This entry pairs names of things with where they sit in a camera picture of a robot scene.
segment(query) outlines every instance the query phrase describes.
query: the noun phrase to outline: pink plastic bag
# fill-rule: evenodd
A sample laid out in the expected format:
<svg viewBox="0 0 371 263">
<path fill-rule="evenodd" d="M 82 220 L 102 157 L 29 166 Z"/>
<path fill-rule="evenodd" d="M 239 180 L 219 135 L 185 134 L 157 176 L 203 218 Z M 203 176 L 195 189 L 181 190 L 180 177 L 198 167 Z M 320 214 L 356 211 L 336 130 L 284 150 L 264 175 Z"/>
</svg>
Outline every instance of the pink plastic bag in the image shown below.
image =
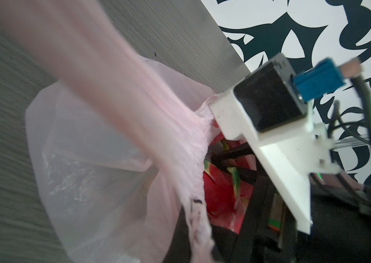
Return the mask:
<svg viewBox="0 0 371 263">
<path fill-rule="evenodd" d="M 214 94 L 142 59 L 193 111 Z M 25 120 L 39 194 L 69 257 L 77 263 L 160 262 L 180 209 L 173 183 L 61 81 L 39 92 Z"/>
</svg>

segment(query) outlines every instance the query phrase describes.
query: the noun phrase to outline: patterned wallpaper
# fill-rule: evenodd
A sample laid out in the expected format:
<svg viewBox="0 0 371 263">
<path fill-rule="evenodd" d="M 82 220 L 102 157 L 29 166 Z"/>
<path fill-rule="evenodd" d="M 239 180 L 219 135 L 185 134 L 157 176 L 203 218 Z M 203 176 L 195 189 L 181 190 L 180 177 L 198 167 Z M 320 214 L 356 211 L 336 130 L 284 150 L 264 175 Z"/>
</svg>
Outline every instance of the patterned wallpaper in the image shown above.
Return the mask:
<svg viewBox="0 0 371 263">
<path fill-rule="evenodd" d="M 231 45 L 251 70 L 279 52 L 295 71 L 315 66 L 325 57 L 337 65 L 358 57 L 371 88 L 371 0 L 201 0 Z M 349 82 L 314 101 L 314 119 L 330 123 L 334 100 L 343 121 L 361 121 L 362 107 Z M 366 129 L 351 125 L 363 135 Z M 336 130 L 335 139 L 349 137 Z M 337 150 L 337 160 L 360 183 L 371 184 L 368 146 Z"/>
</svg>

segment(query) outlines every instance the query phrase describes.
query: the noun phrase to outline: plastic bag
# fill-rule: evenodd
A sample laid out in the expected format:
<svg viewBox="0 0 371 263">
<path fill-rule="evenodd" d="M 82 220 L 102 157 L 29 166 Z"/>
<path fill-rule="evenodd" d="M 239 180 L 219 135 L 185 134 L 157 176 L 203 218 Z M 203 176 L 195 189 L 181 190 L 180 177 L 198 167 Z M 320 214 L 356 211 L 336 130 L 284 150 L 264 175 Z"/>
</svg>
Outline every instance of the plastic bag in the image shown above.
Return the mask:
<svg viewBox="0 0 371 263">
<path fill-rule="evenodd" d="M 214 94 L 143 60 L 194 111 Z M 25 121 L 39 195 L 69 257 L 77 263 L 160 262 L 180 204 L 152 161 L 62 81 L 39 92 Z M 146 215 L 151 226 L 145 228 Z"/>
</svg>

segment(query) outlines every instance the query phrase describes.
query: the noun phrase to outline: brushed metal surface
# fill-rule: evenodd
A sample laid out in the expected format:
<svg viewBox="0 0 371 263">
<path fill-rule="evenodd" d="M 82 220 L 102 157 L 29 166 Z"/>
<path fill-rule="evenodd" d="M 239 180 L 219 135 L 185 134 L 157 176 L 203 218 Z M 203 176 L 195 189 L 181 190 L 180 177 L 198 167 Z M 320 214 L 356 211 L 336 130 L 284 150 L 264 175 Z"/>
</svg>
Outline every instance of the brushed metal surface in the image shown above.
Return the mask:
<svg viewBox="0 0 371 263">
<path fill-rule="evenodd" d="M 216 91 L 249 73 L 200 0 L 102 5 L 139 54 Z M 54 81 L 0 28 L 0 262 L 70 262 L 41 205 L 24 129 L 25 109 Z"/>
</svg>

